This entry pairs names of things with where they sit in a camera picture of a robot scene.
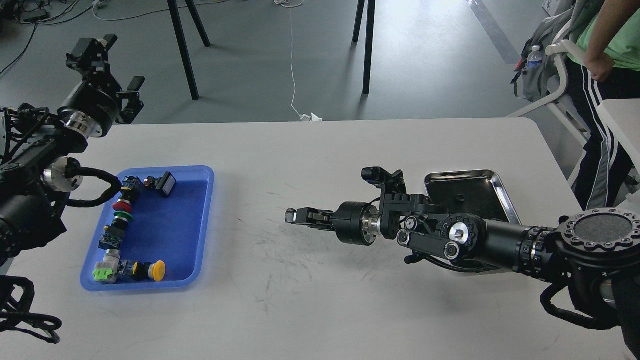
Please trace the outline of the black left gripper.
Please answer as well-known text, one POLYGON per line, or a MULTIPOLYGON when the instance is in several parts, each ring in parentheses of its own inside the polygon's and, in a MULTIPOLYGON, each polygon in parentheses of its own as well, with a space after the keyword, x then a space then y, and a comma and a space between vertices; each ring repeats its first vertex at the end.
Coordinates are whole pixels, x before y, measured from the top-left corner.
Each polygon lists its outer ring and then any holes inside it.
POLYGON ((82 75, 78 84, 61 107, 57 115, 67 128, 75 130, 85 138, 105 137, 115 121, 119 125, 130 125, 144 108, 140 100, 140 89, 146 78, 135 76, 126 90, 116 92, 116 99, 92 84, 110 84, 116 80, 111 73, 108 51, 118 41, 116 34, 107 34, 103 38, 81 38, 73 50, 66 54, 67 68, 82 75))

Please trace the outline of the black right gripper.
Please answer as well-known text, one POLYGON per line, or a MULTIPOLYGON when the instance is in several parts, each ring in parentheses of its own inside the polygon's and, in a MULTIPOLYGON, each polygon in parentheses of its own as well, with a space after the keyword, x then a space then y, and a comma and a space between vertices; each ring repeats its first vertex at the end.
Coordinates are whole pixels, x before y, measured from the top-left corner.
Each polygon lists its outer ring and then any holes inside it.
POLYGON ((376 235, 364 223, 374 215, 378 215, 378 209, 370 203, 344 202, 336 212, 312 207, 288 208, 285 222, 320 231, 334 231, 344 244, 370 246, 376 235))

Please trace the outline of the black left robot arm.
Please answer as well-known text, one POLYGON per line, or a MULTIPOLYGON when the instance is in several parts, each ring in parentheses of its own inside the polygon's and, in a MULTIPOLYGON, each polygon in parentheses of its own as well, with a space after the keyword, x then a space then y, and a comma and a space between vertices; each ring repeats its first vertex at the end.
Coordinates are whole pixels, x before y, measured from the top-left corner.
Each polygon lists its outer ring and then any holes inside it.
POLYGON ((1 109, 4 146, 0 168, 1 330, 20 331, 50 344, 60 342, 58 317, 31 312, 34 283, 9 276, 13 259, 43 248, 66 232, 66 207, 93 208, 121 188, 107 171, 81 166, 89 138, 105 137, 114 124, 129 125, 142 111, 143 76, 123 89, 111 73, 108 52, 117 35, 82 38, 66 66, 82 76, 57 111, 22 104, 1 109), (25 323, 30 329, 20 329, 25 323))

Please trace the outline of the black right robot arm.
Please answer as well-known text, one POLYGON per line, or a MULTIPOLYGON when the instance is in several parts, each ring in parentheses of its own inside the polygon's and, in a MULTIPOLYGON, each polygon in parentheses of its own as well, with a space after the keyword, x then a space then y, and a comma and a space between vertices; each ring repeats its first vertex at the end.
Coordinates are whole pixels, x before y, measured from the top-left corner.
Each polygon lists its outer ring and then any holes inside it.
POLYGON ((289 208, 285 220, 333 231, 345 244, 370 246, 377 237, 412 251, 406 264, 428 261, 450 271, 508 269, 549 284, 540 303, 551 315, 588 330, 620 327, 639 356, 639 215, 596 208, 562 216, 558 227, 484 219, 408 194, 403 172, 366 167, 361 177, 380 189, 373 202, 337 210, 289 208))

